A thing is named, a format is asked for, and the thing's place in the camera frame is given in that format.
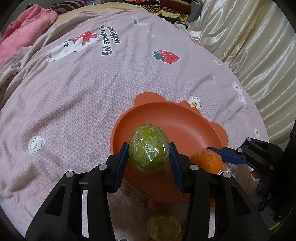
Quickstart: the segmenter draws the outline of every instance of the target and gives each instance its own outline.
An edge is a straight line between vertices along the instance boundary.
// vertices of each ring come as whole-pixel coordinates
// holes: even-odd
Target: wrapped orange
[[[213,174],[220,174],[224,170],[220,155],[208,149],[202,149],[191,162]]]

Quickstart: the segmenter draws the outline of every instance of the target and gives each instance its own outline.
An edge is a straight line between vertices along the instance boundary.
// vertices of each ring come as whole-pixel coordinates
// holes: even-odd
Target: white flower
[[[246,107],[247,107],[247,103],[246,103],[246,101],[244,100],[244,94],[243,94],[242,89],[241,89],[241,88],[237,85],[237,83],[235,83],[235,82],[232,82],[232,87],[233,87],[234,90],[236,90],[237,95],[238,95],[238,97],[239,97],[239,101],[240,101],[241,103],[243,103],[243,104],[244,104],[244,108],[246,108]]]
[[[258,131],[256,128],[254,128],[254,133],[255,133],[255,136],[256,136],[257,138],[260,137],[260,133],[259,133],[259,131]]]
[[[147,33],[149,33],[151,37],[154,37],[155,36],[154,34],[150,33],[149,30],[147,30]]]
[[[217,60],[214,60],[214,62],[215,62],[217,65],[221,65],[221,63],[219,63]]]
[[[40,151],[44,145],[44,139],[40,136],[34,136],[29,142],[29,154],[32,155],[37,151]]]
[[[202,104],[200,103],[200,99],[198,97],[189,96],[188,103],[192,107],[196,107],[197,109],[200,109]]]
[[[141,22],[138,22],[137,20],[134,20],[133,23],[138,26],[147,25],[147,23],[141,23]]]

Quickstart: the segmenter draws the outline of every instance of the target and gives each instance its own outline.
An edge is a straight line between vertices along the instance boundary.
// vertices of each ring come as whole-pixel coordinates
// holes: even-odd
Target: pink cloth
[[[0,39],[0,66],[19,49],[32,46],[41,34],[57,20],[53,9],[33,5],[13,21]]]
[[[141,3],[141,2],[150,2],[150,0],[136,0],[136,3]]]

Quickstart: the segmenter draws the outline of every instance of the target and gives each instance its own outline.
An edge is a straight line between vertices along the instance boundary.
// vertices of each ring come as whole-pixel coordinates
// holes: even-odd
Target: bed
[[[0,67],[0,205],[23,236],[66,171],[86,172],[106,161],[116,120],[141,92],[174,102],[198,100],[201,114],[223,126],[230,148],[247,137],[268,141],[232,65],[210,49],[204,30],[195,29],[206,11],[189,36],[130,4],[106,4],[61,15],[33,46]],[[168,62],[155,53],[169,55]],[[251,169],[229,169],[251,194],[256,186]],[[149,240],[146,198],[125,182],[108,198],[116,238]],[[83,208],[87,236],[85,203]],[[172,206],[170,212],[183,224],[186,209]]]

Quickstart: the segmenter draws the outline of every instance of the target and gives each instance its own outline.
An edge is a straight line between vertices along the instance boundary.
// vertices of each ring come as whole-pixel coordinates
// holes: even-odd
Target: blue gripper pad
[[[234,155],[230,155],[228,153],[219,151],[219,150],[215,150],[212,148],[208,148],[209,150],[212,150],[213,152],[216,152],[217,154],[219,154],[222,158],[223,162],[227,162],[227,163],[231,163],[234,165],[239,165],[239,164],[245,164],[246,162],[243,160],[242,157],[239,156],[234,156]]]

